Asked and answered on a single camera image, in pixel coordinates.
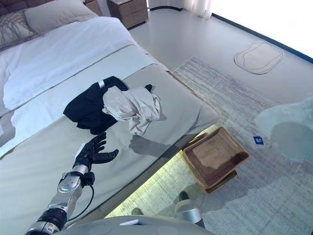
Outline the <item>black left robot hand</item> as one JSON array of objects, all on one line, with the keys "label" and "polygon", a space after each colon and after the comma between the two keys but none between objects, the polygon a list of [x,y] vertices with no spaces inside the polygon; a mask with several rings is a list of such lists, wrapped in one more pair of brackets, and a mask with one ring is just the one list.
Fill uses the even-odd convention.
[{"label": "black left robot hand", "polygon": [[101,152],[104,150],[106,144],[106,132],[101,133],[85,143],[78,155],[75,157],[73,168],[79,165],[85,165],[89,171],[93,164],[105,164],[114,160],[119,150],[116,149],[112,152]]}]

